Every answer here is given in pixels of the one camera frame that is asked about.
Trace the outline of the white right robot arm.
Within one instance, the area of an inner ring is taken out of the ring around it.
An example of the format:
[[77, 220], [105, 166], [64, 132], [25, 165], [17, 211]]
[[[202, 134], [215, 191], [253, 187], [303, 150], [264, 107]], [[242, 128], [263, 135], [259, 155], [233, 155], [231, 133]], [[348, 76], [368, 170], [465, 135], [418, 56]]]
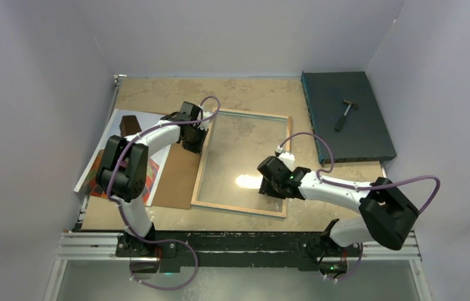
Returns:
[[305, 167], [291, 169], [285, 159], [277, 156], [264, 159], [257, 170], [262, 175], [259, 194], [324, 201], [359, 214], [349, 220], [334, 220], [326, 227], [321, 247], [329, 255], [369, 241], [400, 250], [419, 217], [419, 210], [384, 177], [360, 183], [324, 178]]

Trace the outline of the brown backing board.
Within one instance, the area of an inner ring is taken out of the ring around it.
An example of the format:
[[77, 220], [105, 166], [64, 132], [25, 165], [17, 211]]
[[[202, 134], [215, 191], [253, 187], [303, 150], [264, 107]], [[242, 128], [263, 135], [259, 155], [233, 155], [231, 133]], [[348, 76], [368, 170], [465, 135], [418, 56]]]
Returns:
[[190, 210], [200, 159], [181, 144], [172, 144], [150, 206]]

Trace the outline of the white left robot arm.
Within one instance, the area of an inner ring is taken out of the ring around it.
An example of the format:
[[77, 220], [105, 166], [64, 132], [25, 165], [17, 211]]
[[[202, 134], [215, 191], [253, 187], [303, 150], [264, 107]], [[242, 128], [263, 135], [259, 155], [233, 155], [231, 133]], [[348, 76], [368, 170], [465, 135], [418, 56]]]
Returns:
[[107, 139], [95, 181], [116, 204], [125, 234], [133, 237], [131, 248], [139, 256], [152, 254], [158, 243], [154, 224], [140, 199], [150, 157], [172, 144], [201, 153], [209, 124], [217, 113], [205, 110], [202, 104], [184, 102], [177, 112], [161, 117], [142, 132]]

